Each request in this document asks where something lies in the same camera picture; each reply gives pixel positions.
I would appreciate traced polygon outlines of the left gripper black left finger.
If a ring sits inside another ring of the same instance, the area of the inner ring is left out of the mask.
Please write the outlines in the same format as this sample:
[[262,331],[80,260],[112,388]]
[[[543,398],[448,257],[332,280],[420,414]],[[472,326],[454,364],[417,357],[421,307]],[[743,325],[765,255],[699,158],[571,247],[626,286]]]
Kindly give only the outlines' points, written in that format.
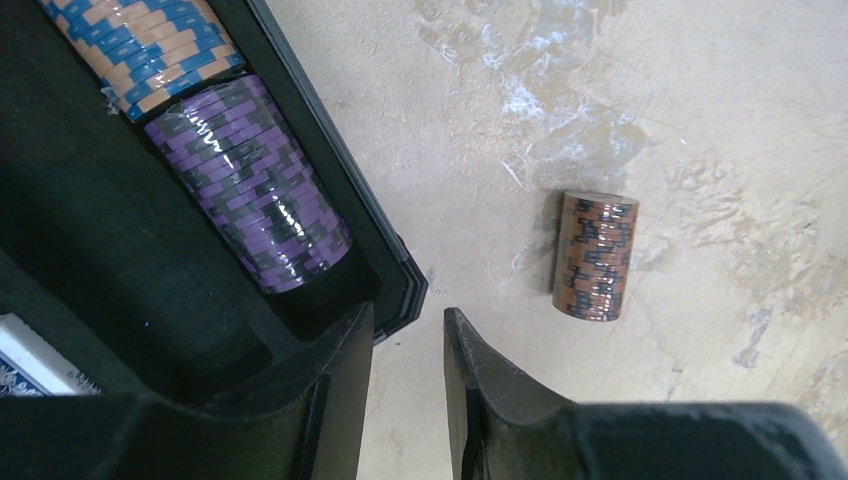
[[353,479],[373,356],[373,307],[303,353],[188,407],[149,394],[9,397],[5,479]]

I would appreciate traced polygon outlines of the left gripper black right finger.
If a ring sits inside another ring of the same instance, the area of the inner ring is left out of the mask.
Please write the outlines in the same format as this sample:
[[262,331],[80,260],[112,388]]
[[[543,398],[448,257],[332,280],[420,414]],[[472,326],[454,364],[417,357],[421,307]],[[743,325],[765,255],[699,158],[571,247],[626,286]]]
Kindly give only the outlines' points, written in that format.
[[815,422],[781,403],[574,402],[444,313],[457,479],[843,479]]

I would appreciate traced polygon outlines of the blue orange chip stack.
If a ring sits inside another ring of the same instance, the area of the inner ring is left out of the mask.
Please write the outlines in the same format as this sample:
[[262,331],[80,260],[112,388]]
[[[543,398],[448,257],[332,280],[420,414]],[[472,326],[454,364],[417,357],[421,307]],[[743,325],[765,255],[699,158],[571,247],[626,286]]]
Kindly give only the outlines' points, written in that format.
[[134,123],[246,65],[207,1],[42,1],[40,6]]

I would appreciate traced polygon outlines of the brown poker chip stack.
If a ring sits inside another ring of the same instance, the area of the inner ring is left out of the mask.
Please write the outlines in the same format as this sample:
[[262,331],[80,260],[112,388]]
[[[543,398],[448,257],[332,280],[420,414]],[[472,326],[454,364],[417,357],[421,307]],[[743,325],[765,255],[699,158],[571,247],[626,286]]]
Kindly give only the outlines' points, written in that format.
[[552,305],[590,322],[620,318],[640,202],[594,191],[563,194]]

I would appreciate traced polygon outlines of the purple poker chip stack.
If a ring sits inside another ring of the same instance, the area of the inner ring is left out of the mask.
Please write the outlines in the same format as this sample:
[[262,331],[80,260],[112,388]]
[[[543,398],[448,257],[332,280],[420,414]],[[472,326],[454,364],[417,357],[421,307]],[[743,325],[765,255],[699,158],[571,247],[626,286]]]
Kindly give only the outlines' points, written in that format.
[[352,235],[259,76],[202,90],[144,130],[264,292],[297,289],[351,250]]

